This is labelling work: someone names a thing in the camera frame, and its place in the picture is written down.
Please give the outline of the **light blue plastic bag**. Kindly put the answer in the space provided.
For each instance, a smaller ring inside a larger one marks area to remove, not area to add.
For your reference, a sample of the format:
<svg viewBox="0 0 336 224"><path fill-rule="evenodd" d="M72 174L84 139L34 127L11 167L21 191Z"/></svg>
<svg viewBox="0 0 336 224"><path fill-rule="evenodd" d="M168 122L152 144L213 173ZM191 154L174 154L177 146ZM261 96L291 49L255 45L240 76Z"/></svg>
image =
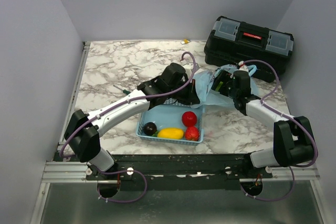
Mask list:
<svg viewBox="0 0 336 224"><path fill-rule="evenodd" d="M238 68L235 65L223 65L216 70L204 70L194 75L196 94L200 104L193 105L192 108L198 108L201 105L217 105L228 108L234 106L231 98L223 96L219 92L211 91L214 79L220 74L221 70L233 74Z"/></svg>

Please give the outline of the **smooth red fake apple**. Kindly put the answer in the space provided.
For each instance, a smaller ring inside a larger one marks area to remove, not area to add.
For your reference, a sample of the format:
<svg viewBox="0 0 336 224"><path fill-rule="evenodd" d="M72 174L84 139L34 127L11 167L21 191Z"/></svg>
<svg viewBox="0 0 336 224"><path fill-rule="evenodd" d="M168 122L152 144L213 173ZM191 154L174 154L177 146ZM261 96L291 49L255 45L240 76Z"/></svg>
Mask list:
<svg viewBox="0 0 336 224"><path fill-rule="evenodd" d="M198 121L196 114L192 111L184 112L181 117L181 120L182 120L183 125L186 127L195 126Z"/></svg>

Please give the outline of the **wrinkled red fake fruit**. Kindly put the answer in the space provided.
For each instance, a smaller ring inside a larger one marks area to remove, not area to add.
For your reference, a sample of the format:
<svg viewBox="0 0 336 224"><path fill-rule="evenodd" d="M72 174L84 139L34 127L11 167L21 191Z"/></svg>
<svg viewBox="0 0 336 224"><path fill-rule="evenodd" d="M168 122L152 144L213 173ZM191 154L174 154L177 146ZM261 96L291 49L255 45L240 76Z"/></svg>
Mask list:
<svg viewBox="0 0 336 224"><path fill-rule="evenodd" d="M186 129L184 137L188 141L198 141L200 133L197 127L190 126Z"/></svg>

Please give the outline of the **yellow fake fruit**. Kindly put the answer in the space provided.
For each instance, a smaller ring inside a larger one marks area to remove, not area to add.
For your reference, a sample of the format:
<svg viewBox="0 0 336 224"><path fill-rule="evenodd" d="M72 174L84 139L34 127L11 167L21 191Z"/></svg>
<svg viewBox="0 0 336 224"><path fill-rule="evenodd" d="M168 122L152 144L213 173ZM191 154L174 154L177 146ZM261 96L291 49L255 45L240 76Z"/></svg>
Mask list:
<svg viewBox="0 0 336 224"><path fill-rule="evenodd" d="M160 130L157 134L159 138L168 138L174 140L180 140L184 136L184 131L179 128L169 127Z"/></svg>

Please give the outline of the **green fake fruit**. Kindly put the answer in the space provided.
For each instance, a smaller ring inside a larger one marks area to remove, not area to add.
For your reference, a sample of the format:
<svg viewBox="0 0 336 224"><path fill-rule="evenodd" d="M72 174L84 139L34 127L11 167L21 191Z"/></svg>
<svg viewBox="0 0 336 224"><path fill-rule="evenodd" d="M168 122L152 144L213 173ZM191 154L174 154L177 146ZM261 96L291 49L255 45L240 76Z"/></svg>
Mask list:
<svg viewBox="0 0 336 224"><path fill-rule="evenodd" d="M219 91L220 89L221 89L221 87L222 87L222 85L223 85L223 82L220 82L220 83L218 83L216 86L215 86L215 91Z"/></svg>

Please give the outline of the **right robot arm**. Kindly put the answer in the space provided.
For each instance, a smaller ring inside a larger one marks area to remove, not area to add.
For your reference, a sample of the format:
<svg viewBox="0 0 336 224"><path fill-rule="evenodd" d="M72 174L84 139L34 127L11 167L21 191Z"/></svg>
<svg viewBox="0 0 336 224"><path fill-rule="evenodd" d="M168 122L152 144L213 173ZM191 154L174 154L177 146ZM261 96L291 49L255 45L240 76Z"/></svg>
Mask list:
<svg viewBox="0 0 336 224"><path fill-rule="evenodd" d="M273 131L273 147L246 155L242 173L249 178L259 174L261 167L295 166L316 158L316 143L310 121L305 116L292 116L262 103L252 94L248 72L221 70L211 89L233 100L236 110Z"/></svg>

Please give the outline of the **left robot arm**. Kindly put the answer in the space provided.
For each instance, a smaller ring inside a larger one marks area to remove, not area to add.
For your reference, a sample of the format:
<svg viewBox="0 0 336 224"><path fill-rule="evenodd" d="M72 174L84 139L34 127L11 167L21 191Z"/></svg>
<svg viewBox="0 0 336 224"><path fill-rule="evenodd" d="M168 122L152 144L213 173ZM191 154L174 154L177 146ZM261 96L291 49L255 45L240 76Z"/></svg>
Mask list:
<svg viewBox="0 0 336 224"><path fill-rule="evenodd" d="M117 124L169 99L184 105L198 104L193 82L193 75L198 69L195 64L187 73L183 66L172 63L160 76L141 83L134 91L109 106L89 113L75 111L64 133L65 145L70 146L81 163L94 165L104 179L112 179L117 171L115 161L101 147L100 138Z"/></svg>

